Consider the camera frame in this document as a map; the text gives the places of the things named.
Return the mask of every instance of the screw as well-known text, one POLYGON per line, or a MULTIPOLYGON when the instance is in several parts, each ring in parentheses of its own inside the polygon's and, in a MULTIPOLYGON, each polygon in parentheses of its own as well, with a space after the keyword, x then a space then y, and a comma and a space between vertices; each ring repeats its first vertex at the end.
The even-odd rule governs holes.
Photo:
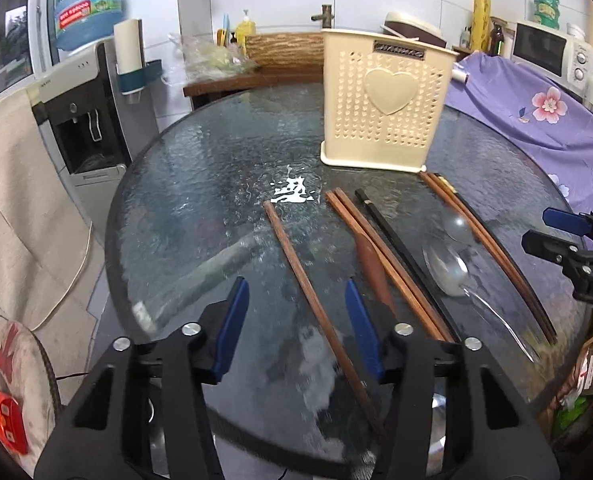
POLYGON ((130 348, 131 344, 132 343, 127 337, 119 337, 118 339, 114 340, 112 346, 117 352, 122 352, 123 350, 130 348))
POLYGON ((198 323, 186 323, 180 331, 183 335, 193 336, 201 332, 201 325, 198 323))
POLYGON ((394 326, 394 332, 396 332, 398 335, 411 335, 412 332, 414 332, 414 328, 412 325, 407 323, 397 323, 394 326))
POLYGON ((475 337, 468 337, 465 340, 465 346, 469 348, 472 352, 476 352, 483 348, 483 343, 480 340, 476 339, 475 337))

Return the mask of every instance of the round table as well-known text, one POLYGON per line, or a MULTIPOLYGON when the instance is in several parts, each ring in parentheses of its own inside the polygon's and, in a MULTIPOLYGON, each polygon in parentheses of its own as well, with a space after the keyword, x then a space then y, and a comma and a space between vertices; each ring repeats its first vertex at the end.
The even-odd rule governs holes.
POLYGON ((541 220, 544 208, 569 209, 554 183, 504 137, 444 109, 428 170, 451 181, 529 278, 558 333, 558 343, 549 346, 483 246, 458 246, 447 238, 446 206, 417 175, 325 166, 322 139, 322 86, 259 89, 183 118, 134 161, 112 203, 106 237, 110 291, 130 335, 138 342, 166 336, 225 299, 236 276, 244 276, 250 307, 232 367, 221 384, 204 387, 208 407, 218 415, 215 432, 319 476, 342 474, 326 464, 350 467, 355 476, 359 468, 369 469, 367 421, 262 208, 263 201, 285 195, 280 191, 287 178, 303 179, 305 189, 292 193, 300 202, 280 198, 278 214, 385 415, 391 389, 374 384, 363 368, 345 309, 347 279, 362 281, 354 238, 323 198, 335 187, 350 196, 361 187, 422 268, 424 244, 438 239, 455 245, 471 286, 537 349, 540 361, 529 362, 502 325, 470 299, 443 302, 464 333, 491 349, 532 411, 542 410, 570 373, 587 325, 561 270, 521 248, 528 229, 551 232, 541 220))

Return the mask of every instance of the purple tablecloth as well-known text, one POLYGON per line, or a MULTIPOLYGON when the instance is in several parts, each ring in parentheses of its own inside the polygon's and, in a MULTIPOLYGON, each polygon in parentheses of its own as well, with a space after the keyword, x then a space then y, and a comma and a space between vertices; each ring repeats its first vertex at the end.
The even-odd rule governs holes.
POLYGON ((593 211, 593 115, 547 78, 502 57, 472 54, 466 86, 446 104, 524 150, 559 185, 575 212, 593 211))

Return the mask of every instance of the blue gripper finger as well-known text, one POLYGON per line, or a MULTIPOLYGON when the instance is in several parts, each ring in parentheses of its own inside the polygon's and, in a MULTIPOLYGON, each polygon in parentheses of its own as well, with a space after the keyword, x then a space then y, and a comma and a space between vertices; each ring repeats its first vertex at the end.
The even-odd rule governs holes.
POLYGON ((345 306, 352 322, 356 343, 361 352, 365 368, 380 383, 385 375, 385 369, 381 361, 381 342, 367 312, 361 293, 352 279, 347 280, 347 286, 345 287, 345 306))
POLYGON ((219 330, 216 337, 216 356, 212 366, 212 373, 216 381, 220 381, 230 370, 234 351, 239 342, 245 315, 250 304, 250 286, 244 278, 239 276, 236 279, 227 298, 227 303, 229 308, 221 330, 219 330))
POLYGON ((543 222, 549 227, 577 236, 587 236, 592 232, 592 224, 582 216, 553 207, 543 211, 543 222))

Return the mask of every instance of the faucet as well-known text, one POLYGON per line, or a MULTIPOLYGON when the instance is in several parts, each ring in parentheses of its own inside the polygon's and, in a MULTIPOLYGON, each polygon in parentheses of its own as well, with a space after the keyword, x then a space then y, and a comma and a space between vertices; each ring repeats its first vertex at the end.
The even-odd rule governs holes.
POLYGON ((324 5, 321 7, 323 7, 323 12, 313 15, 311 20, 313 22, 323 22, 321 23, 323 28, 332 28, 332 20, 334 19, 334 14, 332 14, 332 6, 324 5))

